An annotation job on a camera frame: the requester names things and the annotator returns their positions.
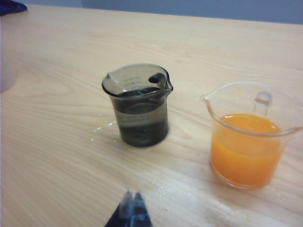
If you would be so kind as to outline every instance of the dark blue cloth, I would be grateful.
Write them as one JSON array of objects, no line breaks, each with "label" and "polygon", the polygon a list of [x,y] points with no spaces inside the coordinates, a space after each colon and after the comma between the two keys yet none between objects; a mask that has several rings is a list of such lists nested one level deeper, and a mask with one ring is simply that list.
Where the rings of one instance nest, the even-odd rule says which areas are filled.
[{"label": "dark blue cloth", "polygon": [[12,0],[0,0],[0,16],[26,11],[27,6]]}]

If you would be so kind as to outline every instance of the orange liquid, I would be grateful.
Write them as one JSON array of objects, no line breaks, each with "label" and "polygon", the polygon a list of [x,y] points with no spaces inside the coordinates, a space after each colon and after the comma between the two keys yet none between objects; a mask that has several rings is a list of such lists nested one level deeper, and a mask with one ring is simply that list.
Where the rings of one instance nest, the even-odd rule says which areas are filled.
[{"label": "orange liquid", "polygon": [[[247,131],[281,131],[273,122],[251,113],[228,114],[221,119]],[[211,165],[216,174],[231,185],[255,188],[267,184],[283,149],[279,137],[247,135],[214,122]]]}]

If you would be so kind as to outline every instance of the wooden table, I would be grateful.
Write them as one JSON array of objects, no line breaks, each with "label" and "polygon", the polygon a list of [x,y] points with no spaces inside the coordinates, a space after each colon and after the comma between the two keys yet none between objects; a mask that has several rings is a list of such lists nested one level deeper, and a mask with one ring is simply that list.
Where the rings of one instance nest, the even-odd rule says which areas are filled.
[{"label": "wooden table", "polygon": [[[240,191],[209,166],[211,118],[200,96],[239,80],[303,97],[303,26],[30,5],[1,18],[16,76],[1,93],[1,223],[100,227],[141,190],[155,227],[302,227],[302,137],[272,182]],[[133,148],[100,83],[132,63],[166,68],[169,136]]]}]

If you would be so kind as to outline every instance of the water droplet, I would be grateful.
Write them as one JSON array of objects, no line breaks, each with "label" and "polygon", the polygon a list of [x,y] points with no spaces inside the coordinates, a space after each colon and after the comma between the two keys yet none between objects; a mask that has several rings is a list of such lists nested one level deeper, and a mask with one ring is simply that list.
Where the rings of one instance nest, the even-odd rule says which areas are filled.
[{"label": "water droplet", "polygon": [[114,122],[109,123],[108,125],[111,126],[112,124],[115,124],[115,123],[117,123],[117,122],[114,121]]}]

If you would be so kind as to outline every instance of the dark liquid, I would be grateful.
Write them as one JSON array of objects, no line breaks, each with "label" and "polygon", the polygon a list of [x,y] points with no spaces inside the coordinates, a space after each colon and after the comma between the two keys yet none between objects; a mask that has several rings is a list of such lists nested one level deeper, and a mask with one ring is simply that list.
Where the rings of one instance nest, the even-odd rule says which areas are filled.
[{"label": "dark liquid", "polygon": [[[151,97],[140,98],[141,95],[159,90],[157,87],[148,87],[119,94],[118,99],[113,103],[117,111],[125,114],[145,114],[165,105],[166,98],[161,98],[163,94],[152,95]],[[138,98],[123,99],[123,97],[138,96]],[[167,112],[161,117],[161,122],[140,125],[135,127],[124,127],[119,125],[122,139],[135,147],[147,147],[159,143],[168,132]]]}]

